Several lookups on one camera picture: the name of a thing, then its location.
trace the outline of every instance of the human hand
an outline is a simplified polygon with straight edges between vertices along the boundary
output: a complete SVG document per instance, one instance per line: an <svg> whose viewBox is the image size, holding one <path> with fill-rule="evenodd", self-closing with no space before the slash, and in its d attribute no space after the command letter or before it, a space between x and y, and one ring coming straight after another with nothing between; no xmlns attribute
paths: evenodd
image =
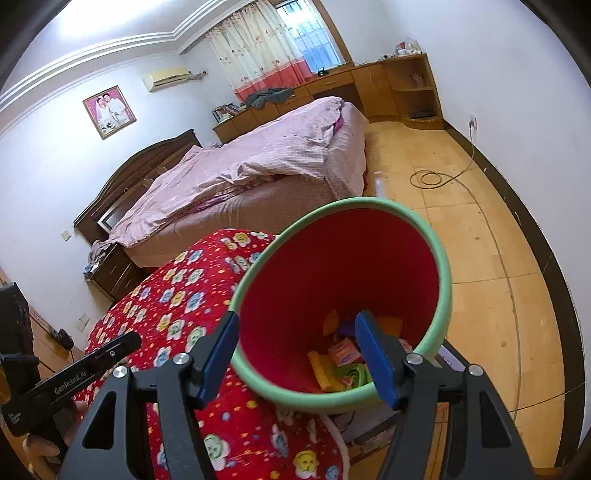
<svg viewBox="0 0 591 480"><path fill-rule="evenodd" d="M66 435L64 436L64 442L66 442L66 445L70 445L76 430L80 426L82 417L87 411L88 405L86 403L77 401L74 404L72 413L74 414L76 421L74 422L74 425L68 429ZM27 458L29 462L31 462L31 467L37 476L41 480L55 480L57 474L51 467L52 464L47 462L47 458L57 456L60 453L59 448L49 440L45 440L44 438L41 438L37 435L29 435L22 443L22 447L25 450Z"/></svg>

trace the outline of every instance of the ceiling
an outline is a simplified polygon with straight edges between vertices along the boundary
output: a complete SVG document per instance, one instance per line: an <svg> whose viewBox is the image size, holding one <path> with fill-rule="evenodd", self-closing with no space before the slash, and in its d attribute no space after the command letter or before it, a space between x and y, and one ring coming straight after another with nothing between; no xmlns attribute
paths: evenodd
<svg viewBox="0 0 591 480"><path fill-rule="evenodd" d="M72 0L33 40L0 92L0 133L52 92L93 72L183 53L251 1Z"/></svg>

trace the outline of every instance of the trash bin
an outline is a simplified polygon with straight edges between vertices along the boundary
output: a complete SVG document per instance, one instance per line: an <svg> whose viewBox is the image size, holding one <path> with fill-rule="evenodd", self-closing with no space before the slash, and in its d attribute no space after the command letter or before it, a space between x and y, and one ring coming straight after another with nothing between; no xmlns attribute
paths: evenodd
<svg viewBox="0 0 591 480"><path fill-rule="evenodd" d="M328 312L399 317L400 336L433 359L452 311L449 263L412 210L374 197L340 200L278 235L238 285L230 309L240 317L232 366L251 389L297 411L342 413L379 398L373 383L320 391L307 354L326 351Z"/></svg>

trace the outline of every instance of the bride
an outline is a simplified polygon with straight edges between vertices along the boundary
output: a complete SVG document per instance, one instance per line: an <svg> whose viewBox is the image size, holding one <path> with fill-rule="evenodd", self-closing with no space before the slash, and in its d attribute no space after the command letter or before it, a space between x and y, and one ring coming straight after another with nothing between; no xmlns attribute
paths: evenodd
<svg viewBox="0 0 591 480"><path fill-rule="evenodd" d="M101 130L109 130L117 126L117 120L115 120L107 102L101 97L96 100L96 122Z"/></svg>

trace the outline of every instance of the groom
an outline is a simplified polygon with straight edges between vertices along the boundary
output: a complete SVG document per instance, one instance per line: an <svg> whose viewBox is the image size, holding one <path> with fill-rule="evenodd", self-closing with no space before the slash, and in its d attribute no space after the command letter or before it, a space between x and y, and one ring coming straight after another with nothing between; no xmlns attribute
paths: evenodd
<svg viewBox="0 0 591 480"><path fill-rule="evenodd" d="M125 104L121 100L118 98L111 98L108 93L103 95L103 100L119 125L129 122L129 115L127 115L127 112L125 111Z"/></svg>

